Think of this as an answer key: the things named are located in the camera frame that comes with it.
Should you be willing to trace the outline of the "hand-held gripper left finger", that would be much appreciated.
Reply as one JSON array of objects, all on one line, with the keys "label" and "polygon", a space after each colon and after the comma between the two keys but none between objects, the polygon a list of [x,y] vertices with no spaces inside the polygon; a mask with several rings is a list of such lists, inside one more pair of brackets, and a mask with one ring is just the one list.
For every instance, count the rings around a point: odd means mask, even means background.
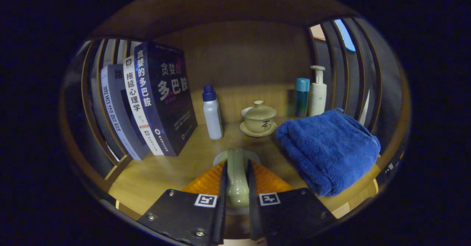
[{"label": "hand-held gripper left finger", "polygon": [[217,195],[168,189],[138,219],[138,223],[182,244],[223,244],[227,178],[225,161],[217,184]]}]

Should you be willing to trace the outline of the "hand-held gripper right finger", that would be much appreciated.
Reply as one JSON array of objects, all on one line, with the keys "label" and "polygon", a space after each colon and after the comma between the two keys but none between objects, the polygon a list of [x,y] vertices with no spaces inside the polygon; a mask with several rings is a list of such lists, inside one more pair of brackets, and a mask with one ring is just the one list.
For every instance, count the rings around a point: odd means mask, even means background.
[{"label": "hand-held gripper right finger", "polygon": [[258,245],[306,245],[337,221],[308,188],[257,194],[252,161],[248,184],[249,233]]}]

